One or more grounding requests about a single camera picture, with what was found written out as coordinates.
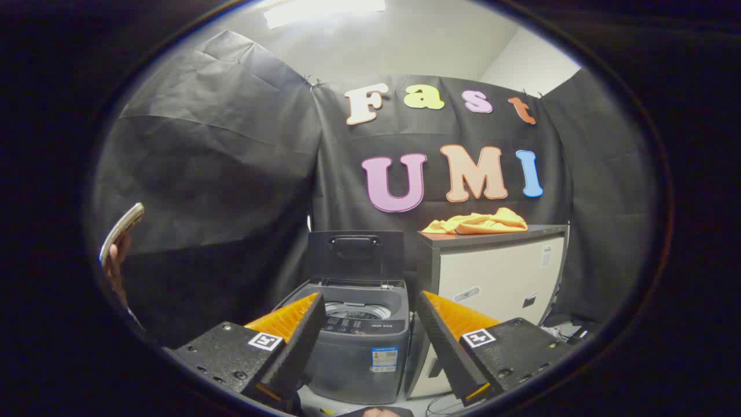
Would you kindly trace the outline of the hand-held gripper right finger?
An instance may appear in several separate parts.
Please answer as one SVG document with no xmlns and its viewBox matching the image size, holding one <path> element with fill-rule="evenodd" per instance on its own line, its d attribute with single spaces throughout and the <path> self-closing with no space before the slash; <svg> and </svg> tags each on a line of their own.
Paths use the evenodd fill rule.
<svg viewBox="0 0 741 417">
<path fill-rule="evenodd" d="M 465 406 L 524 385 L 574 350 L 526 319 L 499 322 L 429 291 L 418 294 L 416 306 L 450 388 Z"/>
</svg>

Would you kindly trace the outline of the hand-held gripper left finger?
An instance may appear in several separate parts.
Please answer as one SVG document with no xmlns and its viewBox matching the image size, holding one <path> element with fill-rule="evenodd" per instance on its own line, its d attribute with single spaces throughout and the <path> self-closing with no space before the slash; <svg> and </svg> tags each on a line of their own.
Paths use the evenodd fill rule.
<svg viewBox="0 0 741 417">
<path fill-rule="evenodd" d="M 166 351 L 210 385 L 293 412 L 324 322 L 325 299 L 313 291 L 249 324 L 224 321 Z"/>
</svg>

